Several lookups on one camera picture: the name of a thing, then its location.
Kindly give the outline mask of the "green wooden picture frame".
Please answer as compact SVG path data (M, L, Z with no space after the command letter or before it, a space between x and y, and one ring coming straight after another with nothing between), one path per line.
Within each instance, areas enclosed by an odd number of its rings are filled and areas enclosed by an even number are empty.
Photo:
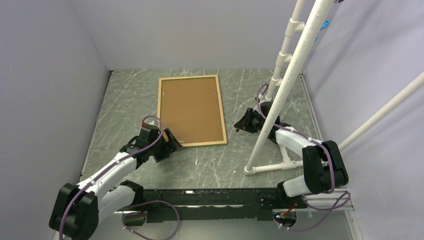
M228 143L216 74L160 78L157 116L185 148Z

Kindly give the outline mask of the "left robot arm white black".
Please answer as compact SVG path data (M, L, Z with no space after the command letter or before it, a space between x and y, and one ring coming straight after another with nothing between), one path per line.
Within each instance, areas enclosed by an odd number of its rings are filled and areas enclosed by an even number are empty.
M120 148L116 156L87 179L63 185L56 197L48 226L71 240L88 240L98 224L115 211L139 209L144 188L123 180L150 157L160 162L182 148L172 132L144 123L138 135Z

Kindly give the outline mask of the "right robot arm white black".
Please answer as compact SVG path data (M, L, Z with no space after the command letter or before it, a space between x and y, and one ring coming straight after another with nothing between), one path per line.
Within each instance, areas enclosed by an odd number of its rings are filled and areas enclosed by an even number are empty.
M276 118L267 139L278 145L282 162L245 168L247 175L273 170L303 168L303 174L278 184L276 203L289 207L295 197L329 193L349 182L349 176L337 143L311 138Z

